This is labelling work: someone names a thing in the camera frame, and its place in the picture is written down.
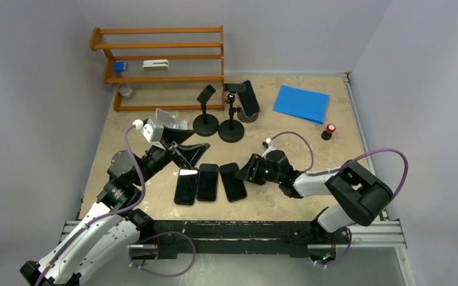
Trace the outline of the black phone from silver stand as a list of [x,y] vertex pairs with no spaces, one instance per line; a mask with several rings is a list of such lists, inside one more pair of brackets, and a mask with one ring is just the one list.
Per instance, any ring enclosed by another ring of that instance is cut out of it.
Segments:
[[180,169],[175,188],[174,203],[183,206],[192,206],[196,199],[199,170]]

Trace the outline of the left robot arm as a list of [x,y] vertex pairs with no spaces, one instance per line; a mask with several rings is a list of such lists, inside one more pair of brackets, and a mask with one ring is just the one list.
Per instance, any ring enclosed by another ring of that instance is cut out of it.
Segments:
[[27,283],[85,285],[127,246],[151,241],[154,220],[138,207],[146,182],[169,163],[192,169],[210,147],[184,145],[193,135],[193,130],[168,128],[154,120],[134,121],[124,131],[126,148],[113,156],[109,180],[88,213],[55,249],[21,267]]

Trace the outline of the black tall round-base stand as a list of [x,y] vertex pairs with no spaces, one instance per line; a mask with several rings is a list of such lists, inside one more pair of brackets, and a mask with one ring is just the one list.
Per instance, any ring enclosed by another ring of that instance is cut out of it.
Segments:
[[236,100],[236,93],[245,91],[245,85],[242,83],[225,83],[224,91],[228,93],[225,102],[229,104],[228,114],[229,119],[224,120],[219,124],[218,135],[224,141],[228,143],[236,143],[240,141],[244,134],[245,129],[243,125],[234,119],[234,115],[237,113],[237,107],[234,106]]

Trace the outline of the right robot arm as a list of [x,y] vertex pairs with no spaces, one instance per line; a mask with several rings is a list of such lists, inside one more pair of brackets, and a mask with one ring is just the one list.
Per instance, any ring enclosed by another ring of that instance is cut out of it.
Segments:
[[268,151],[264,156],[252,154],[235,177],[256,185],[275,183],[289,198],[332,195],[336,205],[322,211],[311,226],[312,237],[320,243],[340,228],[371,225],[394,195],[389,186],[357,162],[310,176],[294,169],[282,150]]

